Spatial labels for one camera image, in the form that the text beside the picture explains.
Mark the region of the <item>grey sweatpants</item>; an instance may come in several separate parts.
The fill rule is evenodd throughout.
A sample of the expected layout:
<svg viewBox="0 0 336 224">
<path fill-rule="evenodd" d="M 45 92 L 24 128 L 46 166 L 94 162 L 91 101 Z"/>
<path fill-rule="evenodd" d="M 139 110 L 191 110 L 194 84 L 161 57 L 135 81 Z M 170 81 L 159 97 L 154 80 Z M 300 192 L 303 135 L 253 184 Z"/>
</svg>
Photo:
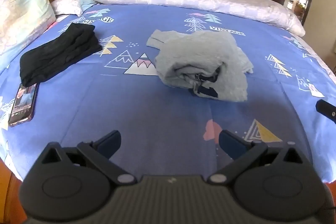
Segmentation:
<svg viewBox="0 0 336 224">
<path fill-rule="evenodd" d="M 155 30 L 146 45 L 159 50 L 155 67 L 165 85 L 203 98 L 247 100 L 246 74 L 253 72 L 253 64 L 230 33 Z"/>
</svg>

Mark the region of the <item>small white blue pillow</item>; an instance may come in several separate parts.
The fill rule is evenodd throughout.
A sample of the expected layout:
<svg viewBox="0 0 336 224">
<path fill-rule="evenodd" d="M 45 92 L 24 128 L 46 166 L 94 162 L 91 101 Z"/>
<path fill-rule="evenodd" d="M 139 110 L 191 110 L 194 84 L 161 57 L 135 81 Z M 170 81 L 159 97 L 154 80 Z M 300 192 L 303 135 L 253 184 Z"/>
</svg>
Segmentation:
<svg viewBox="0 0 336 224">
<path fill-rule="evenodd" d="M 94 0 L 54 0 L 51 6 L 55 15 L 81 16 L 85 10 L 96 4 Z"/>
</svg>

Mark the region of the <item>folded black garment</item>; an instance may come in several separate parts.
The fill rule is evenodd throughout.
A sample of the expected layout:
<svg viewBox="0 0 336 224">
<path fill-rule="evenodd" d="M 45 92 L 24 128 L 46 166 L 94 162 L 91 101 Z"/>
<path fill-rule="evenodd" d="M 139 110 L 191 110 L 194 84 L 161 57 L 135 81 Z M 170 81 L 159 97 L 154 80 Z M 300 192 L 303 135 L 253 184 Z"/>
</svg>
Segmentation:
<svg viewBox="0 0 336 224">
<path fill-rule="evenodd" d="M 22 55 L 21 84 L 29 87 L 46 82 L 69 66 L 101 50 L 94 25 L 71 23 L 56 39 Z"/>
</svg>

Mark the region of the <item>smartphone with pink case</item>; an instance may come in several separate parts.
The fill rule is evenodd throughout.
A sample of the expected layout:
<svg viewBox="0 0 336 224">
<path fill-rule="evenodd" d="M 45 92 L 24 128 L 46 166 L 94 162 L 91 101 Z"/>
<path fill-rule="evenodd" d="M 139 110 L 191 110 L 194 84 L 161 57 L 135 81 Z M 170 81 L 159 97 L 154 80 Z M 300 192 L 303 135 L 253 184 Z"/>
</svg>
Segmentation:
<svg viewBox="0 0 336 224">
<path fill-rule="evenodd" d="M 29 87 L 24 87 L 22 84 L 19 85 L 9 116 L 8 124 L 10 127 L 32 120 L 38 87 L 39 84 L 33 84 Z"/>
</svg>

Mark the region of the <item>large pastel patterned pillow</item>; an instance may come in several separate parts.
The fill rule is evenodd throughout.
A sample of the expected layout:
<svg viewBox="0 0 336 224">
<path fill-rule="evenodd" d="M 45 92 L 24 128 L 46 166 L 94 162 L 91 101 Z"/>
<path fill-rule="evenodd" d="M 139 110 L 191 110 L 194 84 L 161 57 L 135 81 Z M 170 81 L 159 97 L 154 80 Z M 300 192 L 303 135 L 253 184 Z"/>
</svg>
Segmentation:
<svg viewBox="0 0 336 224">
<path fill-rule="evenodd" d="M 55 20 L 49 0 L 1 0 L 1 54 L 25 48 Z"/>
</svg>

